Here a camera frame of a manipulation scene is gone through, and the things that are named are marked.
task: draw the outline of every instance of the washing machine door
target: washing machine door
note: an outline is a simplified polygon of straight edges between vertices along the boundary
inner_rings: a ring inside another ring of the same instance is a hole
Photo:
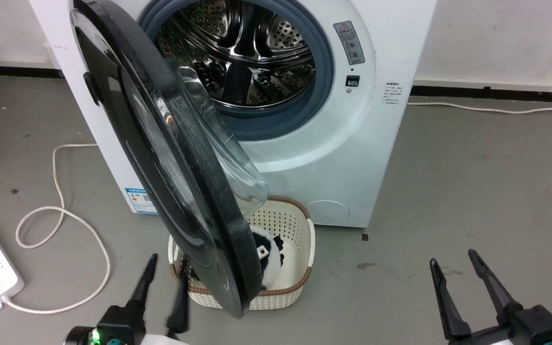
[[[169,233],[219,304],[241,317],[262,279],[245,216],[267,199],[267,184],[195,72],[164,60],[123,9],[74,0],[70,15],[87,87]]]

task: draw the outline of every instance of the green led light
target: green led light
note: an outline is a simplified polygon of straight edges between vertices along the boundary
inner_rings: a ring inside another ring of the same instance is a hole
[[[94,344],[99,344],[99,331],[97,328],[94,328],[91,333],[91,342]]]

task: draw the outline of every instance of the white wall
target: white wall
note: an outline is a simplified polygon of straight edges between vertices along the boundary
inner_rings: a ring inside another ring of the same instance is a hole
[[[45,42],[28,0],[0,0],[0,66],[52,68]],[[416,84],[552,91],[552,0],[438,0]]]
[[[552,0],[438,0],[416,84],[552,90]]]
[[[28,0],[0,0],[0,66],[53,68]]]

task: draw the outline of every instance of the laundry basket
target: laundry basket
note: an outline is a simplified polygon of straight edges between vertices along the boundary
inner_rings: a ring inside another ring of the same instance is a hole
[[[250,310],[274,310],[293,304],[311,275],[315,253],[315,231],[308,211],[297,201],[271,196],[248,223],[266,229],[283,240],[285,259],[272,290],[261,290],[250,302]],[[168,250],[172,278],[178,284],[182,253],[170,236]],[[190,279],[189,295],[197,304],[221,308],[201,282]]]

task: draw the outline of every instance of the gray sticker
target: gray sticker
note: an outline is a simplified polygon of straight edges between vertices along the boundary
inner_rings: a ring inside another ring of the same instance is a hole
[[[353,23],[347,20],[346,22],[336,23],[333,27],[340,37],[342,46],[344,46],[348,64],[357,65],[358,63],[364,63],[366,59],[363,57],[363,49],[361,49],[361,43],[353,27]]]

